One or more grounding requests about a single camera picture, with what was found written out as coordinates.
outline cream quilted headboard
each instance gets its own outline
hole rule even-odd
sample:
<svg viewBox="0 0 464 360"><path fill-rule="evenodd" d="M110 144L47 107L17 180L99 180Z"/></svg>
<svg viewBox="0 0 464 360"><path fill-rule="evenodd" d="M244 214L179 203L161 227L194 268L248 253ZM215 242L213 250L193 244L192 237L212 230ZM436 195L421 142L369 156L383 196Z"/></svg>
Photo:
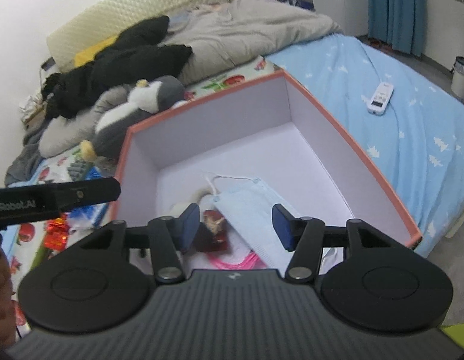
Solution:
<svg viewBox="0 0 464 360"><path fill-rule="evenodd" d="M227 0L102 0L47 37L47 45L62 72L74 67L77 52L148 17Z"/></svg>

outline curtain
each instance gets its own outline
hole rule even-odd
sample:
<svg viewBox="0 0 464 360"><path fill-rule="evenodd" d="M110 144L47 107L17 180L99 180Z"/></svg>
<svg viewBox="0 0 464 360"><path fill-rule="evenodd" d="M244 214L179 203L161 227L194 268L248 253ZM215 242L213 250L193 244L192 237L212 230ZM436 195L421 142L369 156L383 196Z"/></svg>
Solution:
<svg viewBox="0 0 464 360"><path fill-rule="evenodd" d="M425 0L369 0L369 37L420 56L425 37Z"/></svg>

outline box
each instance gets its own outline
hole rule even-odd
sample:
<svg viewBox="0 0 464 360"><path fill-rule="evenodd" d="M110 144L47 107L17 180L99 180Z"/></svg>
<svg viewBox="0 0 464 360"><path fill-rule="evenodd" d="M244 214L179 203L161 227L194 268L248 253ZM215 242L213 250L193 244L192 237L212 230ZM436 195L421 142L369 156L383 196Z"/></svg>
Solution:
<svg viewBox="0 0 464 360"><path fill-rule="evenodd" d="M367 153L282 70L132 126L112 218L143 226L206 187L207 172L259 177L301 215L327 225L355 217L409 247L421 239Z"/></svg>

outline stuffed animal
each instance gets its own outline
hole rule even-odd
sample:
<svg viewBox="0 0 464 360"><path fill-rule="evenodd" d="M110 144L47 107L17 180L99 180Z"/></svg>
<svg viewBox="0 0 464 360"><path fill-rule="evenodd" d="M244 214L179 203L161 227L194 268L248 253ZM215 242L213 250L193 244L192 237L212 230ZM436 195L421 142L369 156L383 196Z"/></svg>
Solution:
<svg viewBox="0 0 464 360"><path fill-rule="evenodd" d="M127 102L105 112L95 127L94 137L80 143L82 158L90 162L97 157L118 159L127 128L183 101L184 92L183 85L172 76L138 81Z"/></svg>

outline gray floor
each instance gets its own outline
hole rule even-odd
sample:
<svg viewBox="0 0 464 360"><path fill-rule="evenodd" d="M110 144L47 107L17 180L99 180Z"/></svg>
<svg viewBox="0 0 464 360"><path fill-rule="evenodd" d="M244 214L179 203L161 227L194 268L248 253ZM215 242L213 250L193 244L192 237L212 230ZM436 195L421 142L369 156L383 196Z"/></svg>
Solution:
<svg viewBox="0 0 464 360"><path fill-rule="evenodd" d="M452 75L444 67L437 66L427 58L419 60L407 55L392 56L454 95L450 90ZM452 238L444 237L439 241L430 253L429 260L442 268L454 285L454 299L444 325L464 323L464 224Z"/></svg>

